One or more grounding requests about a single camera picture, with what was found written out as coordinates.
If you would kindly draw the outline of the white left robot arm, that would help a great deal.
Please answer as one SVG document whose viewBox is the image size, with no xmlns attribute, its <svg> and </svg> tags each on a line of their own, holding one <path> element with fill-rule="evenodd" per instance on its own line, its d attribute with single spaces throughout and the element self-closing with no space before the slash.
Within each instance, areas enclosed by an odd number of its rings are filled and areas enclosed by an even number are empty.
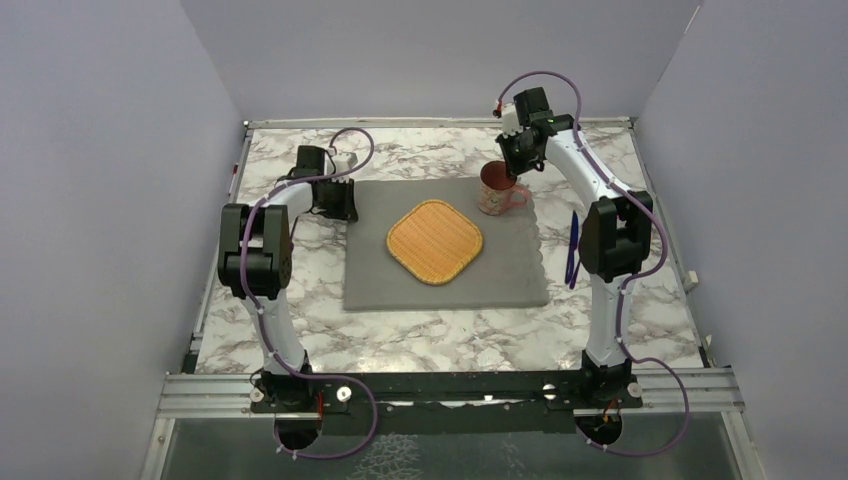
<svg viewBox="0 0 848 480">
<path fill-rule="evenodd" d="M 293 271 L 292 232 L 307 213 L 357 221 L 350 172 L 360 166 L 354 153 L 302 145 L 295 166 L 268 194 L 252 204 L 228 203 L 221 211 L 219 282 L 251 310 L 265 356 L 261 373 L 281 378 L 275 393 L 290 410 L 309 406 L 315 387 L 286 297 Z"/>
</svg>

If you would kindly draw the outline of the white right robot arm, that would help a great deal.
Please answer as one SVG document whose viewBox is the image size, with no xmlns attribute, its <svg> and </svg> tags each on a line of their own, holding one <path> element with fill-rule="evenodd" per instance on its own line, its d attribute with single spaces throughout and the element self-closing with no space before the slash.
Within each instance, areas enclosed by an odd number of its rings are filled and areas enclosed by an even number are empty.
<svg viewBox="0 0 848 480">
<path fill-rule="evenodd" d="M 543 88 L 522 91 L 509 103 L 497 101 L 493 114 L 501 122 L 496 141 L 507 177 L 551 166 L 586 208 L 585 218 L 573 218 L 571 225 L 579 265 L 592 287 L 590 333 L 576 384 L 585 404 L 600 407 L 631 375 L 632 362 L 622 350 L 631 292 L 624 282 L 650 254 L 653 200 L 614 177 L 575 118 L 553 113 Z"/>
</svg>

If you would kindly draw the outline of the pink patterned cup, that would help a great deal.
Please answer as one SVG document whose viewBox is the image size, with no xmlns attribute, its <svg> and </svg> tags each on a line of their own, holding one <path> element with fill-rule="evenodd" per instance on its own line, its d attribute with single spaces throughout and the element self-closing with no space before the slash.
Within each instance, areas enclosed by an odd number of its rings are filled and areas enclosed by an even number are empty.
<svg viewBox="0 0 848 480">
<path fill-rule="evenodd" d="M 507 173 L 504 161 L 490 161 L 480 170 L 477 207 L 484 214 L 497 216 L 510 209 L 525 206 L 531 199 L 529 190 Z"/>
</svg>

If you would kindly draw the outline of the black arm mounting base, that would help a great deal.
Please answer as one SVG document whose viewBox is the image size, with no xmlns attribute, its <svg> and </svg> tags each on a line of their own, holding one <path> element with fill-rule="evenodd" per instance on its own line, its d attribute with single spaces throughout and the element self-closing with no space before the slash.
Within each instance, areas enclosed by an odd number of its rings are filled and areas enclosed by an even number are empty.
<svg viewBox="0 0 848 480">
<path fill-rule="evenodd" d="M 284 432 L 368 434 L 575 432 L 575 420 L 641 407 L 634 376 L 601 381 L 583 370 L 346 373 L 312 379 L 263 373 L 253 414 Z"/>
</svg>

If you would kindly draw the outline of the grey scalloped cloth placemat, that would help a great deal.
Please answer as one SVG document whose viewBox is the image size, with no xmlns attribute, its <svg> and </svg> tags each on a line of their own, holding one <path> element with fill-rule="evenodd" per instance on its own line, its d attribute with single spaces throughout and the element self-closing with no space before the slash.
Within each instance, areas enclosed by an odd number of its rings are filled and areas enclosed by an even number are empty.
<svg viewBox="0 0 848 480">
<path fill-rule="evenodd" d="M 530 308 L 549 301 L 532 200 L 484 213 L 476 178 L 364 181 L 346 229 L 350 312 Z"/>
</svg>

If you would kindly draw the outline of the woven yellow wicker tray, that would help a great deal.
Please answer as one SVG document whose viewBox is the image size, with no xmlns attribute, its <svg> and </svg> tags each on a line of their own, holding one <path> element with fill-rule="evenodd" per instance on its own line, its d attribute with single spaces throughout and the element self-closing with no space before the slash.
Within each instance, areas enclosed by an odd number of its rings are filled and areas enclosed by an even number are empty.
<svg viewBox="0 0 848 480">
<path fill-rule="evenodd" d="M 481 253 L 483 235 L 452 205 L 431 199 L 389 229 L 386 246 L 415 279 L 439 286 L 456 278 Z"/>
</svg>

